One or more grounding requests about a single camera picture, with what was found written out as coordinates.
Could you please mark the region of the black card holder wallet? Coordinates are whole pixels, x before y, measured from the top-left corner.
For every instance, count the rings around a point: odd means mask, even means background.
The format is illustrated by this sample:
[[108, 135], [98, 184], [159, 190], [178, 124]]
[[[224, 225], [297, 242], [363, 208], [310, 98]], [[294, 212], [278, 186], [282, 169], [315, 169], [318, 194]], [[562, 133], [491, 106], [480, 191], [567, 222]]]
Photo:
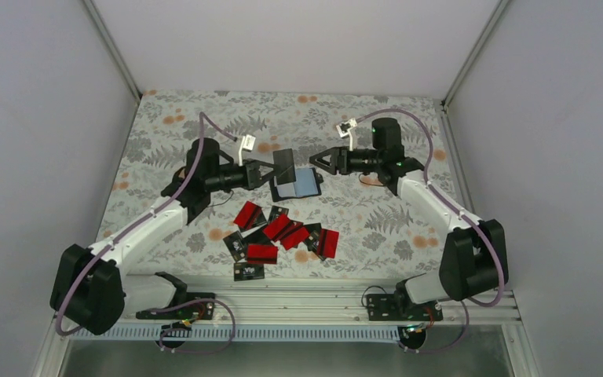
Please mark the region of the black card holder wallet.
[[269, 182], [273, 202], [304, 199], [322, 194], [321, 185], [324, 179], [314, 167], [298, 168], [295, 173], [296, 180], [292, 183], [278, 185], [275, 178]]

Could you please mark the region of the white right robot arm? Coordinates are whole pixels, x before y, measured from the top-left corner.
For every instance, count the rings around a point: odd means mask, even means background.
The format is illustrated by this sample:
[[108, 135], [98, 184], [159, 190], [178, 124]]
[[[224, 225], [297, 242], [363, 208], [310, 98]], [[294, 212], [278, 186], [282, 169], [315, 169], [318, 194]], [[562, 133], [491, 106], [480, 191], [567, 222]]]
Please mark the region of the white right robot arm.
[[498, 304], [509, 279], [503, 226], [495, 219], [481, 219], [437, 188], [429, 165], [406, 156], [396, 119], [374, 119], [371, 143], [371, 148], [353, 144], [329, 148], [311, 156], [309, 162], [332, 175], [377, 174], [384, 187], [414, 205], [444, 236], [438, 270], [396, 285], [396, 314], [412, 320], [425, 303], [444, 300], [469, 300], [482, 307]]

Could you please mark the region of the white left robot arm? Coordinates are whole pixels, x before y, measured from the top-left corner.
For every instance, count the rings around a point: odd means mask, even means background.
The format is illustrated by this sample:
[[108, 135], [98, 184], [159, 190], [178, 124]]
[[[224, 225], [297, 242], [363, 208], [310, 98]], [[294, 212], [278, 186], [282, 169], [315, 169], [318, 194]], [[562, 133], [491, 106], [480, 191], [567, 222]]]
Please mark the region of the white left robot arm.
[[57, 333], [71, 334], [64, 318], [102, 335], [121, 317], [145, 310], [179, 317], [187, 307], [186, 283], [170, 273], [135, 276], [130, 270], [207, 209], [214, 192], [258, 189], [275, 172], [272, 163], [233, 159], [216, 140], [196, 139], [185, 166], [147, 211], [112, 236], [88, 247], [72, 244], [62, 253], [49, 300], [57, 313]]

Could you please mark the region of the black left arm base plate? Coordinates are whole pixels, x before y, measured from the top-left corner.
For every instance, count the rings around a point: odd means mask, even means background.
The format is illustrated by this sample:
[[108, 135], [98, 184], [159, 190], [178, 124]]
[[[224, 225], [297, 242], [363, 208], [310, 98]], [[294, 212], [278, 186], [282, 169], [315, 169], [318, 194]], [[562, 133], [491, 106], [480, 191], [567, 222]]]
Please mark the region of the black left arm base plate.
[[202, 302], [166, 312], [143, 310], [137, 312], [135, 317], [138, 320], [211, 320], [214, 315], [214, 299], [213, 294], [193, 294], [190, 301], [202, 300]]

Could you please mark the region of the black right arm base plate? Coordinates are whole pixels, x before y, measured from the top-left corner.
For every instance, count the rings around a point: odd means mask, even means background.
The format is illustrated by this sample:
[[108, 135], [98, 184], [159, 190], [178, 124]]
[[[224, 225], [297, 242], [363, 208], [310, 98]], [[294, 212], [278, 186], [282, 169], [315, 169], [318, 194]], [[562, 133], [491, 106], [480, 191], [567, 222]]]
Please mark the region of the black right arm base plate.
[[370, 321], [441, 321], [444, 319], [442, 308], [438, 302], [412, 304], [400, 302], [394, 294], [368, 294], [365, 296], [367, 315]]

